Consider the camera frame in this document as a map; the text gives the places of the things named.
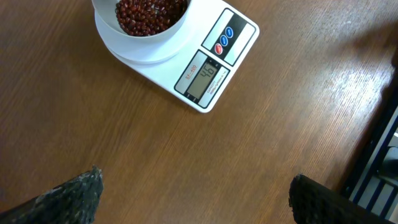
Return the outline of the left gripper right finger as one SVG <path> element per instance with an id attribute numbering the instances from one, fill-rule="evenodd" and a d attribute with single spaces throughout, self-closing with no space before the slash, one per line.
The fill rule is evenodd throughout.
<path id="1" fill-rule="evenodd" d="M 297 224 L 392 224 L 302 174 L 290 184 L 289 207 Z"/>

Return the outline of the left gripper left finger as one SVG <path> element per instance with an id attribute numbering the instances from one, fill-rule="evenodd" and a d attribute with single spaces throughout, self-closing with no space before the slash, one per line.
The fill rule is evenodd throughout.
<path id="1" fill-rule="evenodd" d="M 103 189 L 102 171 L 94 166 L 92 170 L 2 212 L 1 224 L 93 223 Z"/>

